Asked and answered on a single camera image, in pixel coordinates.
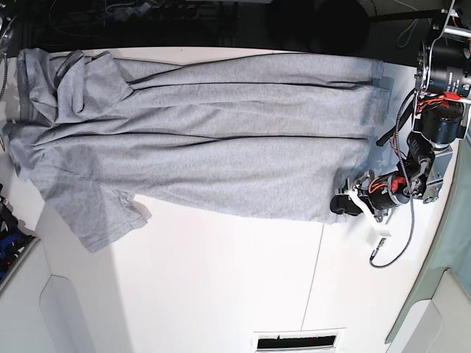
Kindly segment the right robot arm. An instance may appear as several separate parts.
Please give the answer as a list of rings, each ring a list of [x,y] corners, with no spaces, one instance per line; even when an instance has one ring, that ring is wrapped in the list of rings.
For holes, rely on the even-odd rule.
[[[3,100],[8,78],[7,51],[13,38],[16,17],[4,16],[1,17],[1,20],[1,62],[4,64],[3,79],[1,82],[1,100]]]

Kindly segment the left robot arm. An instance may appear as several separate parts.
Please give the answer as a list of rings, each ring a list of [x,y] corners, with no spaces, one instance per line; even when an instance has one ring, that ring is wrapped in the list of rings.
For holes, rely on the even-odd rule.
[[[446,1],[430,14],[417,55],[415,87],[401,104],[394,127],[376,142],[390,144],[399,159],[397,168],[347,180],[330,203],[337,215],[371,213],[381,222],[390,209],[412,199],[429,204],[439,197],[450,145],[464,139],[470,125],[470,2]]]

